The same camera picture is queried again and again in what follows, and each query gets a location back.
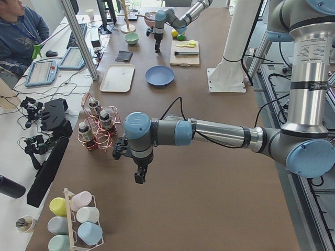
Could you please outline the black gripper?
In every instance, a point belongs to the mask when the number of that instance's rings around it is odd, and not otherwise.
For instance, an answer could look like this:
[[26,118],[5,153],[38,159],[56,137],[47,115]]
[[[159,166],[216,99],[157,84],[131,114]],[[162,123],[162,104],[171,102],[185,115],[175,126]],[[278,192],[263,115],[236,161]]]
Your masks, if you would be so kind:
[[155,42],[155,53],[160,53],[160,43],[163,39],[164,28],[156,28],[151,26],[147,28],[146,36],[148,37],[150,34],[154,34]]
[[130,143],[126,137],[120,137],[114,144],[112,157],[119,160],[121,156],[132,158],[138,166],[134,174],[135,182],[137,184],[144,184],[146,182],[146,167],[153,161],[153,148],[149,147],[143,152],[135,151],[130,147]]

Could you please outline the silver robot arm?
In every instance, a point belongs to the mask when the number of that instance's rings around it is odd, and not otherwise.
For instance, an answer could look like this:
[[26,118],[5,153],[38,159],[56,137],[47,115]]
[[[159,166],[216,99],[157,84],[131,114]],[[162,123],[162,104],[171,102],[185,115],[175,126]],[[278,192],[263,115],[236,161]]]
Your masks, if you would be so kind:
[[212,4],[212,0],[197,1],[182,17],[177,17],[173,8],[158,9],[145,13],[144,17],[154,21],[153,34],[155,53],[160,53],[160,43],[163,39],[164,25],[168,24],[177,31],[184,32],[187,26],[196,20],[200,13]]
[[334,38],[334,1],[271,1],[267,30],[294,41],[287,121],[279,129],[248,128],[165,113],[150,119],[134,112],[124,120],[125,134],[114,145],[113,158],[137,164],[135,181],[146,180],[153,149],[208,140],[231,149],[251,149],[306,178],[323,175],[334,165],[334,146],[323,125],[328,70]]

